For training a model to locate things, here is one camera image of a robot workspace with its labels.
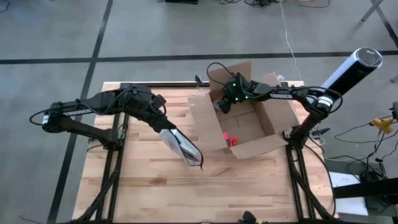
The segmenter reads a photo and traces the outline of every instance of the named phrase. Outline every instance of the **cable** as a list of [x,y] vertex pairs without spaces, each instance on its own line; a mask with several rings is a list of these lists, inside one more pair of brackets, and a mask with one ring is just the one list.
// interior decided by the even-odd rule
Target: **cable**
[[[385,117],[382,117],[382,118],[379,118],[379,119],[389,118],[389,117],[391,117],[391,116],[392,116],[392,115],[390,115],[390,116],[385,116]],[[344,134],[346,134],[346,133],[348,133],[348,132],[350,132],[350,131],[352,131],[352,130],[354,130],[354,129],[362,128],[362,127],[367,126],[367,125],[370,125],[370,124],[371,124],[371,123],[369,122],[369,123],[366,123],[366,124],[359,125],[359,126],[357,126],[357,127],[353,127],[353,128],[351,128],[351,129],[349,129],[349,130],[343,132],[343,133],[340,133],[340,134],[335,135],[335,139],[336,139],[336,140],[339,140],[339,141],[342,141],[342,142],[356,143],[356,144],[374,143],[374,142],[376,142],[376,141],[348,141],[348,140],[343,140],[343,139],[338,138],[338,136],[342,136],[342,135],[344,135]],[[393,134],[392,136],[389,136],[389,137],[385,138],[385,140],[387,140],[387,139],[389,139],[389,138],[395,136],[395,135],[397,134],[397,132],[398,132],[398,131],[396,131],[395,134]]]
[[325,150],[323,149],[323,147],[321,147],[321,145],[319,145],[318,143],[316,143],[316,142],[311,138],[311,136],[309,136],[308,138],[311,140],[311,142],[313,142],[315,145],[317,145],[317,146],[322,150],[322,154],[325,153]]
[[39,222],[37,222],[37,221],[24,218],[24,217],[22,217],[22,216],[20,216],[20,215],[18,215],[18,217],[19,217],[21,220],[24,220],[24,221],[27,221],[27,222],[36,223],[36,224],[42,224],[42,223],[39,223]]
[[6,3],[6,9],[5,9],[5,10],[3,10],[3,11],[0,11],[0,13],[2,13],[2,12],[6,12],[6,11],[8,10],[8,8],[9,8],[9,6],[10,6],[10,2],[9,2],[9,1],[7,1],[7,0],[1,0],[1,1]]
[[231,73],[231,72],[228,70],[228,68],[226,68],[222,63],[219,63],[219,62],[212,62],[212,63],[209,64],[209,66],[207,66],[207,69],[206,69],[207,77],[208,77],[211,81],[213,81],[213,82],[215,82],[215,83],[218,83],[218,84],[220,84],[220,85],[226,86],[225,83],[221,83],[221,82],[216,81],[216,80],[214,80],[213,78],[210,77],[210,75],[209,75],[209,68],[210,68],[212,65],[221,65],[231,76],[234,76],[233,73]]
[[[122,91],[117,97],[115,97],[115,99],[112,101],[112,103],[110,103],[109,106],[108,106],[108,107],[104,110],[104,112],[102,112],[102,113],[100,113],[100,112],[94,110],[92,107],[90,107],[89,105],[87,105],[87,104],[85,104],[85,103],[81,103],[81,105],[87,107],[87,108],[88,108],[89,110],[91,110],[94,114],[97,114],[97,115],[106,115],[106,113],[112,108],[112,106],[115,104],[115,102],[116,102],[122,95],[124,95],[124,94],[126,94],[127,92],[130,92],[130,91],[136,91],[136,92],[139,92],[139,93],[147,93],[147,94],[150,94],[150,95],[156,97],[155,94],[153,94],[153,93],[151,93],[151,92],[149,92],[149,91],[127,89],[127,90]],[[155,110],[155,109],[152,107],[151,104],[149,104],[149,107],[152,109],[152,111],[153,111],[154,113],[156,113],[157,115],[160,115],[160,116],[165,115],[166,112],[167,112],[167,109],[166,109],[166,106],[164,105],[164,103],[162,103],[162,107],[163,107],[163,110],[164,110],[163,113],[159,113],[157,110]]]
[[310,8],[315,8],[315,9],[323,9],[323,8],[326,8],[326,7],[330,6],[330,0],[328,0],[328,3],[325,6],[306,6],[306,5],[303,5],[303,4],[300,4],[300,3],[297,3],[297,4],[299,6],[301,6],[301,7],[310,7]]
[[233,3],[238,3],[242,0],[236,0],[236,1],[232,1],[232,0],[214,0],[215,2],[217,2],[218,4],[233,4]]
[[99,144],[99,145],[96,145],[96,146],[91,146],[91,147],[89,147],[88,149],[87,149],[87,152],[90,150],[90,149],[94,149],[95,147],[100,147],[100,146],[104,146],[103,144]]
[[[351,161],[351,160],[353,160],[353,159],[336,159],[337,157],[332,157],[332,158],[324,157],[324,159],[329,160],[329,161]],[[362,157],[362,158],[354,158],[354,159],[358,159],[358,160],[366,159],[366,156]]]
[[381,139],[380,139],[380,141],[379,141],[379,136],[380,136],[380,134],[382,133],[382,131],[380,130],[379,131],[379,134],[377,134],[377,141],[376,141],[376,143],[374,143],[374,151],[372,152],[372,153],[370,153],[367,157],[366,157],[366,170],[365,171],[363,171],[362,173],[361,173],[361,175],[363,175],[365,172],[367,172],[368,170],[369,170],[369,158],[371,157],[371,156],[373,156],[375,153],[377,153],[377,150],[380,148],[380,145],[381,145],[381,143],[383,142],[383,140],[384,140],[384,135],[385,135],[385,133],[383,132],[382,133],[382,136],[381,136]]
[[336,197],[335,197],[335,193],[333,192],[333,183],[331,182],[331,177],[330,177],[330,173],[329,173],[329,169],[327,168],[325,162],[323,161],[323,159],[318,155],[317,152],[315,152],[311,147],[309,147],[308,145],[304,144],[305,147],[307,147],[309,150],[311,150],[319,159],[319,161],[321,161],[322,165],[324,166],[326,173],[328,174],[329,177],[329,183],[330,183],[330,188],[331,188],[331,193],[332,193],[332,197],[333,197],[333,213],[331,214],[333,217],[336,214]]
[[384,155],[384,156],[381,158],[381,161],[383,161],[385,157],[392,155],[392,154],[397,150],[397,146],[398,146],[398,141],[397,141],[397,143],[396,143],[396,146],[394,147],[394,150],[391,151],[390,153]]
[[48,112],[48,111],[50,111],[50,109],[41,110],[41,111],[39,111],[39,112],[37,112],[37,113],[34,113],[32,116],[30,116],[29,121],[30,121],[32,124],[41,126],[42,124],[34,122],[34,121],[33,121],[33,118],[34,118],[35,116],[37,116],[38,114],[45,113],[45,112]]
[[335,96],[336,99],[340,99],[340,104],[336,107],[336,109],[330,111],[329,112],[330,114],[332,114],[332,113],[336,112],[338,109],[340,109],[340,107],[343,104],[343,96],[339,92],[337,92],[335,90],[331,90],[329,88],[325,88],[325,87],[321,87],[321,86],[304,86],[303,88],[304,89],[306,89],[306,88],[309,88],[309,89],[312,89],[312,88],[313,89],[321,89],[321,90],[324,90],[325,92],[332,93]]
[[277,1],[277,0],[252,0],[252,3],[247,2],[246,0],[244,0],[244,3],[248,4],[249,6],[270,6],[271,3],[280,3],[280,2],[286,2],[287,0],[283,0],[283,1]]
[[284,20],[286,44],[287,44],[287,46],[288,46],[288,48],[289,48],[289,50],[290,50],[290,53],[292,54],[293,63],[294,63],[294,69],[296,70],[296,72],[297,72],[297,74],[298,74],[298,79],[299,79],[299,80],[302,80],[302,79],[301,79],[301,74],[300,74],[300,72],[299,72],[299,70],[298,70],[298,68],[297,68],[296,58],[294,57],[293,50],[292,50],[292,48],[291,48],[291,46],[290,46],[290,44],[289,44],[289,41],[287,40],[286,20],[285,20],[284,8],[283,8],[283,6],[282,6],[282,3],[283,3],[283,2],[281,1],[281,2],[280,2],[280,11],[281,11],[281,13],[282,13],[282,19]]
[[[360,162],[360,163],[362,163],[362,164],[368,166],[364,161],[362,161],[362,159],[366,159],[367,156],[364,157],[364,158],[357,159],[357,158],[352,157],[352,156],[343,155],[343,156],[336,156],[336,157],[333,157],[332,159],[337,159],[337,158],[341,158],[341,157],[349,157],[349,158],[355,160],[354,162]],[[355,175],[354,175],[354,174],[351,172],[351,170],[349,169],[349,166],[350,166],[351,164],[352,164],[352,163],[347,164],[347,168],[348,168],[348,171],[355,177]],[[370,168],[372,171],[374,171],[377,175],[381,175],[381,174],[379,174],[378,172],[376,172],[376,170],[375,170],[373,167],[369,166],[369,168]]]

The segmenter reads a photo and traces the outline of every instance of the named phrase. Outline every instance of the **white paper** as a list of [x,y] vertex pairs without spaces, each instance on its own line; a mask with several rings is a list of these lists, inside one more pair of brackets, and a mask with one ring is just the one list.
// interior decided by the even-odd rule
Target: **white paper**
[[[357,180],[351,174],[340,174],[336,172],[329,173],[333,187],[341,187],[359,183],[359,180]],[[346,214],[368,215],[368,210],[365,206],[365,199],[363,197],[336,199],[336,211]]]

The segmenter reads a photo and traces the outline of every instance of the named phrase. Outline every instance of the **gray floor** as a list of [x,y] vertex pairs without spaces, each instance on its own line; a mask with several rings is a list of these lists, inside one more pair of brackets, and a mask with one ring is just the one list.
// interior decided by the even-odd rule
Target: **gray floor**
[[[106,0],[11,1],[0,14],[0,60],[25,58],[90,57],[101,26]],[[325,9],[283,4],[289,42],[294,52],[347,52],[359,47],[397,50],[375,12],[358,21],[370,1],[331,0]],[[381,9],[398,31],[398,3],[385,0]],[[243,2],[221,6],[200,0],[197,6],[166,4],[156,0],[114,0],[100,57],[288,53],[280,6],[249,7]],[[345,57],[298,58],[298,69],[308,85],[320,85]],[[385,56],[382,67],[346,94],[342,108],[321,126],[325,156],[366,156],[372,145],[355,145],[333,139],[336,133],[389,115],[397,101],[397,56]],[[88,96],[105,81],[182,81],[194,75],[206,78],[206,66],[214,60],[97,63]],[[225,65],[245,60],[219,60]],[[254,78],[276,72],[296,80],[291,58],[255,59]],[[45,223],[68,142],[68,134],[47,134],[28,122],[32,113],[55,101],[78,98],[88,63],[0,65],[0,222],[26,223],[22,215]],[[83,118],[93,122],[93,116]],[[345,139],[374,140],[377,130],[363,128]],[[393,150],[397,139],[384,142],[378,155]],[[72,216],[85,160],[86,138],[78,138],[63,195],[59,222]],[[398,154],[385,160],[389,177],[398,177]],[[357,222],[390,223],[390,218],[343,215]]]

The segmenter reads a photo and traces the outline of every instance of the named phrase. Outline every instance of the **black cable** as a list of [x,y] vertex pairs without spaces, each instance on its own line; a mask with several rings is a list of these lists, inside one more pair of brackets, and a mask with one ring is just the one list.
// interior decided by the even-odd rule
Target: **black cable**
[[48,112],[48,111],[50,111],[50,109],[41,110],[41,111],[39,111],[39,112],[37,112],[37,113],[34,113],[32,116],[30,116],[29,121],[30,121],[32,124],[41,126],[42,124],[34,122],[34,121],[33,121],[33,118],[36,117],[37,115],[41,114],[41,113],[45,113],[45,112]]
[[32,222],[32,223],[36,223],[36,224],[42,224],[42,223],[39,223],[39,222],[37,222],[37,221],[30,220],[30,219],[28,219],[28,218],[24,218],[24,217],[22,217],[22,216],[20,216],[20,215],[18,215],[18,217],[19,217],[21,220],[24,220],[24,221],[27,221],[27,222]]
[[0,11],[0,13],[2,13],[2,12],[6,12],[6,11],[8,10],[8,8],[9,8],[9,6],[10,6],[10,2],[9,2],[9,1],[7,1],[7,0],[1,0],[1,1],[6,3],[6,9],[5,9],[5,10],[3,10],[3,11]]
[[[392,115],[390,115],[390,116],[385,116],[385,117],[382,117],[382,118],[379,118],[379,119],[389,118],[389,117],[391,117],[391,116],[392,116]],[[350,131],[352,131],[352,130],[354,130],[354,129],[362,128],[362,127],[367,126],[367,125],[370,125],[370,124],[371,124],[371,123],[369,122],[369,123],[366,123],[366,124],[362,124],[362,125],[359,125],[359,126],[350,128],[349,130],[347,130],[347,131],[345,131],[345,132],[343,132],[343,133],[340,133],[340,134],[335,135],[335,139],[336,139],[336,140],[339,140],[339,141],[342,141],[342,142],[356,143],[356,144],[374,143],[374,142],[376,142],[376,141],[348,141],[348,140],[343,140],[343,139],[338,138],[338,136],[342,136],[342,135],[344,135],[344,134],[346,134],[346,133],[348,133],[348,132],[350,132]],[[396,132],[395,134],[393,134],[392,136],[389,136],[389,137],[385,138],[384,140],[389,139],[389,138],[395,136],[395,135],[397,134],[397,132]]]
[[397,143],[396,143],[396,146],[395,146],[394,150],[391,151],[390,153],[384,155],[384,156],[381,158],[381,161],[383,161],[385,157],[392,155],[392,153],[394,153],[394,152],[397,150],[397,146],[398,146],[398,141],[397,141]]
[[281,3],[280,1],[277,0],[252,0],[252,3],[247,2],[246,0],[244,0],[244,3],[248,4],[249,6],[270,6],[271,3]]
[[89,147],[88,149],[87,149],[87,152],[90,150],[90,149],[94,149],[95,147],[100,147],[100,146],[104,146],[103,144],[99,144],[99,145],[96,145],[96,146],[91,146],[91,147]]
[[218,83],[218,84],[220,84],[220,85],[226,86],[225,83],[221,83],[221,82],[216,81],[216,80],[214,80],[213,78],[210,77],[210,75],[209,75],[209,68],[210,68],[212,65],[221,65],[231,76],[234,76],[233,73],[230,72],[230,71],[228,70],[228,68],[226,68],[222,63],[219,63],[219,62],[212,62],[212,63],[209,64],[209,66],[207,66],[207,69],[206,69],[207,77],[208,77],[211,81],[213,81],[213,82],[215,82],[215,83]]
[[301,6],[301,7],[310,7],[310,8],[315,8],[315,9],[323,9],[323,8],[326,8],[326,7],[330,6],[330,0],[328,0],[328,3],[325,6],[306,6],[306,5],[303,5],[303,4],[300,4],[300,3],[297,3],[297,4],[299,6]]
[[317,146],[322,150],[322,154],[325,153],[325,150],[323,149],[323,147],[322,147],[321,145],[319,145],[318,143],[316,143],[316,142],[311,138],[311,136],[309,136],[308,138],[311,140],[311,142],[313,142],[315,145],[317,145]]
[[331,177],[330,177],[330,173],[329,173],[329,169],[327,168],[325,162],[323,161],[323,159],[318,155],[317,152],[315,152],[310,146],[304,144],[305,147],[307,147],[309,150],[311,150],[319,159],[319,161],[321,161],[322,165],[325,167],[326,173],[328,174],[329,177],[329,183],[330,183],[330,188],[331,188],[331,194],[333,197],[333,213],[331,214],[333,217],[336,214],[336,197],[335,197],[335,193],[333,191],[333,184],[331,182]]
[[332,114],[332,113],[336,112],[338,109],[340,109],[340,107],[343,104],[343,96],[340,93],[338,93],[337,91],[335,91],[335,90],[331,90],[329,88],[320,87],[320,86],[303,86],[302,88],[303,89],[306,89],[306,88],[308,88],[308,89],[318,88],[318,89],[324,90],[325,92],[332,93],[334,96],[337,96],[336,99],[340,99],[340,104],[336,107],[336,109],[330,111],[329,114]]
[[380,134],[381,134],[381,130],[379,131],[379,134],[377,134],[377,141],[376,141],[376,143],[374,143],[374,151],[372,152],[372,153],[370,153],[367,157],[366,157],[366,170],[364,170],[360,175],[363,175],[365,172],[367,172],[368,170],[369,170],[369,158],[371,157],[371,156],[373,156],[375,153],[377,153],[377,150],[380,148],[380,145],[381,145],[381,143],[383,142],[383,140],[384,140],[384,135],[385,135],[385,133],[383,132],[383,134],[382,134],[382,136],[381,136],[381,139],[380,139],[380,141],[379,141],[379,136],[380,136]]
[[[338,158],[342,158],[342,157],[349,157],[349,158],[351,158],[351,159],[354,159],[354,160],[355,160],[354,162],[360,162],[360,163],[366,165],[366,163],[365,163],[364,161],[362,161],[362,159],[366,159],[366,158],[357,159],[357,158],[352,157],[352,156],[343,155],[343,156],[332,157],[332,158],[329,158],[329,159],[338,159]],[[352,163],[354,163],[354,162],[350,162],[349,164],[347,164],[347,169],[348,169],[348,171],[350,172],[350,174],[352,174],[352,175],[355,177],[355,174],[353,174],[353,173],[351,172],[351,170],[349,169],[349,166],[350,166]],[[376,172],[376,170],[375,170],[373,167],[369,166],[369,168],[370,168],[371,170],[373,170],[378,176],[381,176],[381,177],[384,176],[384,175],[382,175],[382,174]]]
[[233,3],[238,3],[238,2],[240,2],[242,0],[235,0],[235,1],[232,1],[232,0],[214,0],[214,1],[217,2],[218,4],[233,4]]
[[[136,92],[139,92],[139,93],[147,93],[147,94],[150,94],[150,95],[156,97],[155,94],[153,94],[153,93],[151,93],[151,92],[149,92],[149,91],[127,89],[127,90],[122,91],[117,97],[115,97],[115,99],[112,101],[112,103],[109,104],[109,106],[108,106],[108,107],[104,110],[104,112],[102,112],[102,113],[100,113],[100,112],[94,110],[92,107],[90,107],[89,105],[87,105],[87,104],[85,104],[85,103],[81,103],[81,105],[87,107],[87,108],[88,108],[89,110],[91,110],[94,114],[97,114],[97,115],[106,115],[106,113],[112,108],[112,106],[115,104],[115,102],[116,102],[122,95],[124,95],[124,94],[126,94],[126,93],[128,93],[128,92],[130,92],[130,91],[136,91]],[[167,109],[166,109],[166,106],[164,105],[164,103],[162,103],[162,107],[163,107],[164,112],[161,112],[161,113],[159,113],[157,110],[155,110],[155,109],[152,107],[151,104],[149,104],[149,107],[151,108],[151,110],[152,110],[154,113],[156,113],[156,114],[159,115],[159,116],[163,116],[163,115],[165,115],[166,112],[167,112]]]

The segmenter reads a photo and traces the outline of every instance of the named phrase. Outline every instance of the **open cardboard box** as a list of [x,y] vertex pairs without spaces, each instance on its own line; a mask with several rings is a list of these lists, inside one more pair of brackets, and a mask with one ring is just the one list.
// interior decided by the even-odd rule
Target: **open cardboard box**
[[[233,73],[240,72],[251,80],[251,62],[227,67]],[[226,83],[231,77],[223,68],[213,70],[210,77]],[[274,73],[263,76],[260,82],[271,86],[279,84]],[[188,99],[195,122],[201,150],[215,151],[230,148],[237,159],[246,159],[282,147],[287,142],[282,131],[299,125],[289,100],[267,100],[264,102],[244,101],[231,105],[231,111],[224,114],[216,111],[212,101],[222,97],[222,85],[210,80],[210,92]],[[223,133],[238,137],[237,146],[228,147]]]

